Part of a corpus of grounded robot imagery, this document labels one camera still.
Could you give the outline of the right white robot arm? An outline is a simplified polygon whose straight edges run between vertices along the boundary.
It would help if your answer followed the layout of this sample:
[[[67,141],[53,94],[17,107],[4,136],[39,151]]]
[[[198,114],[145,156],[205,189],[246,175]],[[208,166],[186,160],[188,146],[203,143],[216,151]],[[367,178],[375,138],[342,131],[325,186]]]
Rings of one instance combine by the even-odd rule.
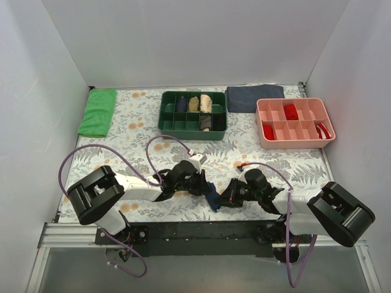
[[[265,212],[279,216],[274,232],[286,243],[306,234],[329,236],[352,247],[376,219],[370,208],[336,182],[319,189],[286,190],[273,187],[258,168],[242,170],[215,199],[228,208],[240,208],[246,201],[256,201]]]

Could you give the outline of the navy white-trimmed underwear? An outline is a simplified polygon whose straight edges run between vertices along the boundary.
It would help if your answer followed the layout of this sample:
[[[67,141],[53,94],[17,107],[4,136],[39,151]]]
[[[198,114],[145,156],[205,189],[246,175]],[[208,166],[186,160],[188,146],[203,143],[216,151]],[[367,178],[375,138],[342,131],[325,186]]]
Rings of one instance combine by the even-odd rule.
[[[218,203],[215,203],[215,200],[219,198],[219,194],[216,191],[216,187],[213,183],[207,182],[209,192],[205,195],[205,198],[210,206],[210,208],[214,211],[217,212],[220,208],[221,205]]]

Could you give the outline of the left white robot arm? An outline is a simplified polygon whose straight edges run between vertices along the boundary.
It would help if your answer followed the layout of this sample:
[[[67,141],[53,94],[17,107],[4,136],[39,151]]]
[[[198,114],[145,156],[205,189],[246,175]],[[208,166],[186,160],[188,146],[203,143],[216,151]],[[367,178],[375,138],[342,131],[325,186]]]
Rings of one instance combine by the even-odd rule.
[[[172,169],[160,170],[146,181],[116,173],[105,165],[67,190],[81,225],[95,224],[106,230],[116,244],[130,236],[130,224],[115,205],[121,200],[165,201],[177,192],[204,196],[210,191],[205,171],[195,160],[182,160]]]

